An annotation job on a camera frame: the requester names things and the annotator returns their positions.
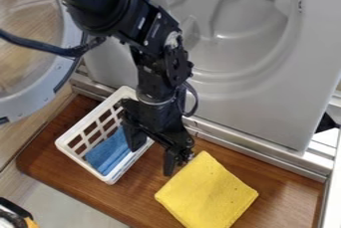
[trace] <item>white plastic basket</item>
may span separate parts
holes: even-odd
[[[120,126],[123,108],[119,107],[119,101],[125,98],[135,100],[136,92],[128,87],[119,88],[56,140],[56,146],[60,151],[107,184],[116,183],[154,143],[148,138],[143,147],[136,152],[130,152],[106,176],[98,172],[86,161],[85,154],[97,144],[114,134]]]

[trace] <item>cable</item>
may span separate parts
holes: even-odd
[[[64,49],[64,48],[53,46],[51,44],[47,44],[44,42],[21,38],[13,34],[10,34],[2,29],[0,29],[0,39],[3,39],[11,44],[21,46],[24,48],[39,50],[39,51],[55,54],[57,56],[69,57],[69,58],[82,57],[89,50],[92,50],[100,46],[102,43],[106,41],[105,37],[97,37],[87,44],[76,46],[73,48]]]
[[[182,107],[181,107],[181,105],[180,105],[179,102],[177,102],[177,107],[178,107],[178,109],[181,111],[181,113],[182,113],[183,116],[185,116],[185,117],[190,117],[190,116],[192,116],[192,115],[195,114],[195,112],[196,112],[196,110],[197,110],[197,108],[198,108],[198,94],[197,94],[195,88],[194,88],[190,83],[184,82],[184,83],[182,84],[182,86],[185,87],[185,88],[194,96],[195,103],[194,103],[194,106],[191,108],[191,110],[190,110],[189,112],[185,112],[185,111],[182,109]]]

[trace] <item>yellow towel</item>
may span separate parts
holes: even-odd
[[[227,228],[257,196],[203,151],[156,194],[156,200],[185,227]]]

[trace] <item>yellow cloth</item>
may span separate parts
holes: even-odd
[[[156,200],[185,227],[227,228],[257,196],[203,151],[156,194]]]
[[[39,228],[38,224],[35,221],[33,221],[31,218],[26,217],[25,221],[26,221],[28,228]]]

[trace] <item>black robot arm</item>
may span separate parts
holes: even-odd
[[[123,100],[124,131],[132,151],[151,137],[166,149],[165,175],[191,156],[193,139],[182,124],[186,82],[193,63],[183,48],[178,22],[150,0],[63,0],[84,32],[113,36],[131,47],[138,68],[139,101]]]

